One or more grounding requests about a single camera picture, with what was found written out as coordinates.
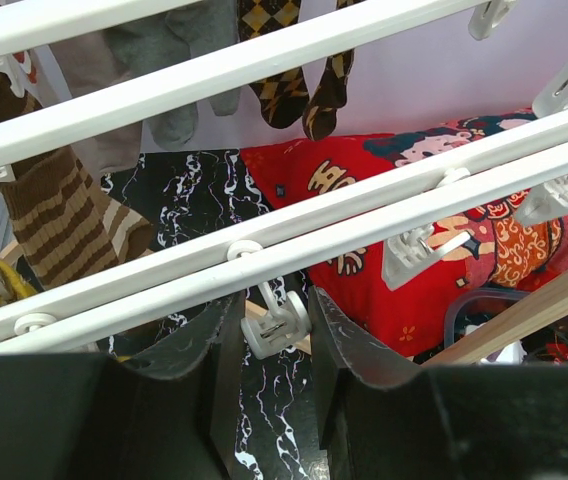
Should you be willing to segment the white plastic clip hanger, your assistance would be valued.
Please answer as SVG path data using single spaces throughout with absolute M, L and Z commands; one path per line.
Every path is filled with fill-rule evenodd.
M 0 71 L 0 167 L 468 8 L 343 1 L 338 9 L 54 106 Z M 346 315 L 412 357 L 483 287 L 534 291 L 568 271 L 568 108 L 529 107 L 423 131 L 193 151 L 168 172 L 135 260 L 0 306 L 0 343 L 268 250 L 263 282 L 306 271 Z

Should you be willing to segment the yellow sock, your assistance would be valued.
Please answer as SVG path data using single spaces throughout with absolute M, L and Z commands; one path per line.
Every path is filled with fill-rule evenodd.
M 0 259 L 0 306 L 32 297 L 36 289 L 10 264 Z

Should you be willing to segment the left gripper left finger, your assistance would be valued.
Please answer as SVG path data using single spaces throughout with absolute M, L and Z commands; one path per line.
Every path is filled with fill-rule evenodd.
M 233 470 L 245 295 L 209 303 L 118 367 L 111 479 L 228 479 Z

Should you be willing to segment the white hanger clip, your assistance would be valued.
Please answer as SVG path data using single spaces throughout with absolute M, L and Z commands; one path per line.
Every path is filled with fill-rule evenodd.
M 253 355 L 263 360 L 291 347 L 310 354 L 312 324 L 297 293 L 288 291 L 280 305 L 268 282 L 261 283 L 258 289 L 267 308 L 246 301 L 245 317 L 240 323 Z

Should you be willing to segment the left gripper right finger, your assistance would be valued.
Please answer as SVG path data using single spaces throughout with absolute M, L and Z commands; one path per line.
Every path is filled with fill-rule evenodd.
M 431 376 L 309 293 L 318 439 L 333 479 L 460 479 Z

